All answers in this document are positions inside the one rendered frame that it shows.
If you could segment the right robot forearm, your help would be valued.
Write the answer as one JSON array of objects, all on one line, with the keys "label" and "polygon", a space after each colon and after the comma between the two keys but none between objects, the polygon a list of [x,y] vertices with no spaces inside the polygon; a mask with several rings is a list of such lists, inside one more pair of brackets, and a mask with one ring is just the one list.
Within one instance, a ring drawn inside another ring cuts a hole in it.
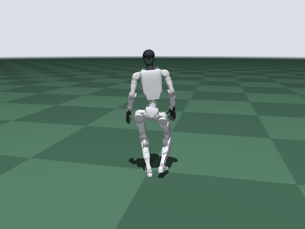
[{"label": "right robot forearm", "polygon": [[175,107],[176,103],[175,103],[175,99],[176,99],[176,95],[170,95],[169,96],[169,109],[173,110],[173,107]]}]

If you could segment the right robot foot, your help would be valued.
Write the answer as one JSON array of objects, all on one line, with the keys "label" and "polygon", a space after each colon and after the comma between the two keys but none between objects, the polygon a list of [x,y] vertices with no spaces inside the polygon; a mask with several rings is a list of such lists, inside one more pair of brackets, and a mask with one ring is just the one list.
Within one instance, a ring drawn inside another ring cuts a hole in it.
[{"label": "right robot foot", "polygon": [[169,169],[168,167],[166,167],[166,166],[163,167],[163,166],[161,165],[161,166],[158,167],[158,172],[159,172],[159,173],[163,173],[164,171],[166,171],[166,170],[168,170],[168,169]]}]

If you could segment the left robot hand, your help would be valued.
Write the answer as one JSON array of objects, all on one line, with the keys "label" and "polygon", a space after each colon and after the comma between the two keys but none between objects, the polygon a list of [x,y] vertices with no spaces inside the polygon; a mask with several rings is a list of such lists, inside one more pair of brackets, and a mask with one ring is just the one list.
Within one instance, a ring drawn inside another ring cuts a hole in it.
[{"label": "left robot hand", "polygon": [[132,115],[131,114],[131,111],[128,111],[128,112],[126,112],[127,114],[126,114],[126,122],[128,123],[128,124],[130,124],[130,122],[131,122],[131,120],[129,120],[129,119],[131,119],[130,117],[129,117],[129,115]]}]

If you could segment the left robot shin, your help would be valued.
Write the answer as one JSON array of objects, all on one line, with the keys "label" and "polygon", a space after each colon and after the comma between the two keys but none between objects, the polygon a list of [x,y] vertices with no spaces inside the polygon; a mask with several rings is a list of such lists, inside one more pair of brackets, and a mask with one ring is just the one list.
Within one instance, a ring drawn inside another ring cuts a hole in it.
[{"label": "left robot shin", "polygon": [[149,170],[150,170],[150,173],[151,173],[149,148],[148,148],[148,146],[143,147],[142,139],[140,139],[140,142],[141,142],[141,147],[142,147],[142,155],[143,155],[143,158],[146,162],[147,172],[149,173]]}]

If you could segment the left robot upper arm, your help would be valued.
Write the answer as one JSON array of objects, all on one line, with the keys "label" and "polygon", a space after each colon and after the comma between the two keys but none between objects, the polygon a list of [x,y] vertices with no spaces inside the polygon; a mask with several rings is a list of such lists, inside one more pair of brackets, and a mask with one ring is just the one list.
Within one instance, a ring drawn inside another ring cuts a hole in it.
[{"label": "left robot upper arm", "polygon": [[130,97],[131,99],[136,99],[136,89],[137,89],[137,80],[140,79],[140,74],[141,72],[136,72],[132,75],[132,80],[131,80],[131,86],[130,86],[130,89],[131,89],[131,92],[130,92]]}]

